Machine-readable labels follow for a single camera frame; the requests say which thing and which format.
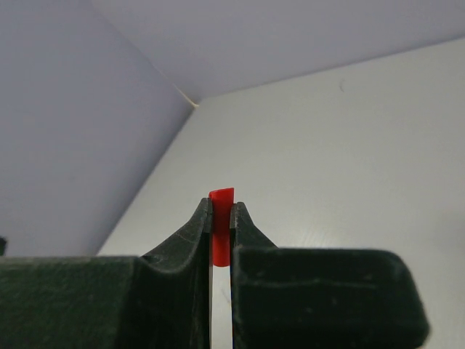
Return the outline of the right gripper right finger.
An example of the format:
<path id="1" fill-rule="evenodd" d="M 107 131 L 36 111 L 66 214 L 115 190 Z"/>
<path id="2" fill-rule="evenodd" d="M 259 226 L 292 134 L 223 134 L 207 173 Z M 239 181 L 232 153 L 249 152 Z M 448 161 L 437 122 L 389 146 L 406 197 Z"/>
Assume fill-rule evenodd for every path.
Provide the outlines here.
<path id="1" fill-rule="evenodd" d="M 378 249 L 276 246 L 231 211 L 234 348 L 420 348 L 429 322 L 408 266 Z"/>

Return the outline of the red pen cap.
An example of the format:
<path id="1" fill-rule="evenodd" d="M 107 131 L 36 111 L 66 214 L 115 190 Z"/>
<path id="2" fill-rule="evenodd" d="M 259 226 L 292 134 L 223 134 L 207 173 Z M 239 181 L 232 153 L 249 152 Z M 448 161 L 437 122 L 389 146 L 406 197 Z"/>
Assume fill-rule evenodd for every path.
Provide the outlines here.
<path id="1" fill-rule="evenodd" d="M 212 259 L 214 266 L 230 265 L 230 213 L 234 204 L 235 189 L 223 188 L 209 193 L 212 203 Z"/>

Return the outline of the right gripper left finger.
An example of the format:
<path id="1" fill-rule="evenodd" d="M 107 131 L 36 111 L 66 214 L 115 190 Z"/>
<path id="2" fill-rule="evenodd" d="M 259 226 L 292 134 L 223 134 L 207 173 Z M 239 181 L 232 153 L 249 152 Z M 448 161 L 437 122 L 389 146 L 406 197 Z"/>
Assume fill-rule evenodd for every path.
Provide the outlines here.
<path id="1" fill-rule="evenodd" d="M 141 256 L 2 257 L 3 348 L 210 348 L 212 204 Z"/>

